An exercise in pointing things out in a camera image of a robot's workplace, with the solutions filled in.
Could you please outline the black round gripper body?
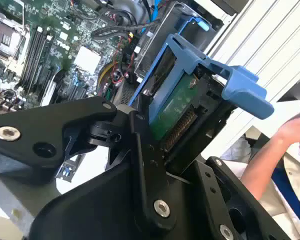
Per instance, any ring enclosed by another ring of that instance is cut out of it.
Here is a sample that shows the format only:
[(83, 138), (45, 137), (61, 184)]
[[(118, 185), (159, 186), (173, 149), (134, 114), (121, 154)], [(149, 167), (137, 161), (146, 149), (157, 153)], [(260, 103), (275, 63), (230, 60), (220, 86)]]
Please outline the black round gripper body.
[(168, 178), (170, 215), (149, 202), (144, 218), (128, 164), (120, 164), (48, 203), (35, 218), (31, 240), (214, 240), (204, 180), (212, 169), (193, 161), (181, 179)]

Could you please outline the person's bare hand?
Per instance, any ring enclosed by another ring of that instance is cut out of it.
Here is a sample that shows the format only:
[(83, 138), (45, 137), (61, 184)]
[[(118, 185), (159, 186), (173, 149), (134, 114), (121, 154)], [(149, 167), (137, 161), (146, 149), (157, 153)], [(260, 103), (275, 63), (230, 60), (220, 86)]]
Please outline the person's bare hand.
[(276, 137), (287, 146), (300, 142), (300, 117), (284, 123), (278, 129)]

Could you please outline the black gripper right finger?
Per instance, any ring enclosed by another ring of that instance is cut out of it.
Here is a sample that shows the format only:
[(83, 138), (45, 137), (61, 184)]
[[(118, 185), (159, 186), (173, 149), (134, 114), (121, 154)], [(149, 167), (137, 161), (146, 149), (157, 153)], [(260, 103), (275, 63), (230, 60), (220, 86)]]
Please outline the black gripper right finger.
[(212, 240), (287, 240), (234, 173), (217, 157), (192, 163), (194, 184)]

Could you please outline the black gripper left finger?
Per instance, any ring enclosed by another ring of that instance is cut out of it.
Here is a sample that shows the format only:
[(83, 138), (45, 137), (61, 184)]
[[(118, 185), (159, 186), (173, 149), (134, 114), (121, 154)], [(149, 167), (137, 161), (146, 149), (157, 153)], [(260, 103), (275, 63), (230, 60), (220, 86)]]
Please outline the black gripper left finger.
[(170, 216), (169, 183), (147, 118), (118, 110), (102, 97), (91, 97), (0, 115), (0, 175), (27, 184), (45, 184), (70, 157), (110, 148), (110, 171), (130, 166), (145, 219)]

